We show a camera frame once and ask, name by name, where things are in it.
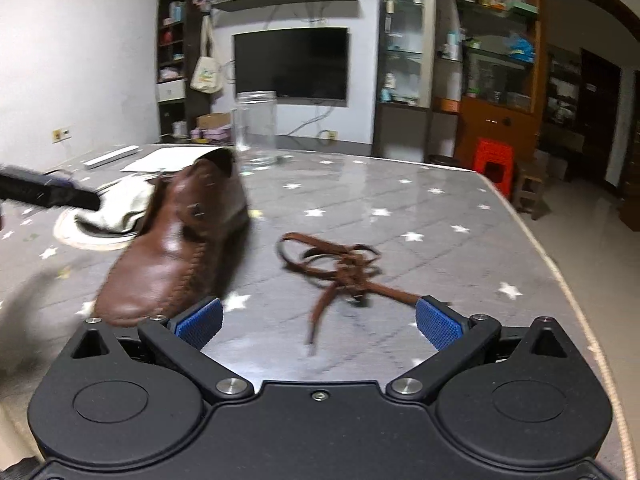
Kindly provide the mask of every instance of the glass jar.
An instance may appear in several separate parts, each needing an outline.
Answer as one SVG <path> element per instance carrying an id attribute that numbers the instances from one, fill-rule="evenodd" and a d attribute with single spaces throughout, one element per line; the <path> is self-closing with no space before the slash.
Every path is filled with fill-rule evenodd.
<path id="1" fill-rule="evenodd" d="M 276 93 L 241 92 L 234 110 L 236 149 L 243 164 L 268 166 L 276 158 Z"/>

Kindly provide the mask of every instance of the blue gripper pad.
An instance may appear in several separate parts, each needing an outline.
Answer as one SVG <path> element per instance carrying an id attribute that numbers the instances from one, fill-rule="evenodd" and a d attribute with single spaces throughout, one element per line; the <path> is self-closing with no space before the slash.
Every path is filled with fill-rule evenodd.
<path id="1" fill-rule="evenodd" d="M 463 325 L 443 312 L 450 311 L 450 308 L 444 305 L 438 308 L 434 303 L 436 301 L 432 303 L 426 298 L 418 300 L 415 304 L 415 323 L 418 330 L 436 347 L 436 350 L 443 350 L 462 337 Z"/>
<path id="2" fill-rule="evenodd" d="M 223 309 L 218 298 L 207 298 L 174 317 L 169 329 L 194 348 L 202 350 L 222 328 Z"/>

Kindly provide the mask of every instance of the wall outlet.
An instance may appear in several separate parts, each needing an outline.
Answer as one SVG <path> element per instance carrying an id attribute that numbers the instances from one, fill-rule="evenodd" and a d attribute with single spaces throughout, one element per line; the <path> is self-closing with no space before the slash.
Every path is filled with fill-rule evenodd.
<path id="1" fill-rule="evenodd" d="M 70 138 L 71 134 L 69 133 L 69 130 L 53 130 L 53 133 L 51 134 L 51 140 L 54 144 Z"/>

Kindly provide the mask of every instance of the tote bag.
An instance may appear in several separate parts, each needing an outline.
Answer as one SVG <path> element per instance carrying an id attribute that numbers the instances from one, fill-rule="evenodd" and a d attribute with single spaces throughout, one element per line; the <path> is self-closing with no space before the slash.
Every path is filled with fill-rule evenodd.
<path id="1" fill-rule="evenodd" d="M 207 40 L 211 42 L 209 56 L 207 56 Z M 191 88 L 205 94 L 213 94 L 222 90 L 220 64 L 214 57 L 213 52 L 213 28 L 209 16 L 205 16 L 202 19 L 202 29 L 200 31 L 200 59 L 191 78 Z"/>

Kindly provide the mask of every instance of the red stool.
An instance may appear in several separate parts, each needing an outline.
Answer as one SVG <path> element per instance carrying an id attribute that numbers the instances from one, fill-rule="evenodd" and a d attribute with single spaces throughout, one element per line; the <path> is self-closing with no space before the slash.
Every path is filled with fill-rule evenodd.
<path id="1" fill-rule="evenodd" d="M 488 171 L 487 165 L 498 165 L 495 171 Z M 474 171 L 487 176 L 500 192 L 509 199 L 513 178 L 513 148 L 504 142 L 491 139 L 478 139 Z"/>

